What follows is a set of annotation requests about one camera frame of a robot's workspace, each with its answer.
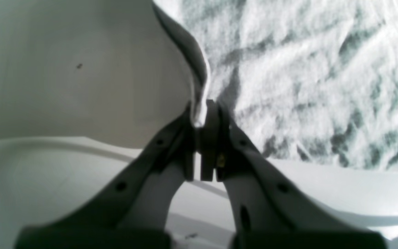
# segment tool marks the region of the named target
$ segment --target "crumpled white cloth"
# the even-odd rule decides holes
[[[398,1],[156,2],[265,157],[398,170]]]

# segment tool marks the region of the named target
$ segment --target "mounting hole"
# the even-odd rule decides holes
[[[278,184],[277,188],[282,192],[282,193],[287,193],[288,192],[288,187],[285,184]]]
[[[122,192],[127,188],[127,183],[125,182],[120,182],[116,185],[116,191],[117,192]]]
[[[251,230],[250,215],[248,214],[247,208],[243,205],[240,207],[240,220],[242,222],[242,227],[245,231]]]

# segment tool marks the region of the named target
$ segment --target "screw hole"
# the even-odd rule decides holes
[[[251,230],[250,215],[248,214],[247,208],[243,205],[240,207],[240,220],[242,222],[242,227],[245,231]]]
[[[288,192],[288,187],[285,184],[278,184],[277,188],[282,192],[282,193],[287,193]]]
[[[121,192],[127,188],[127,184],[125,182],[120,182],[116,185],[116,191]]]

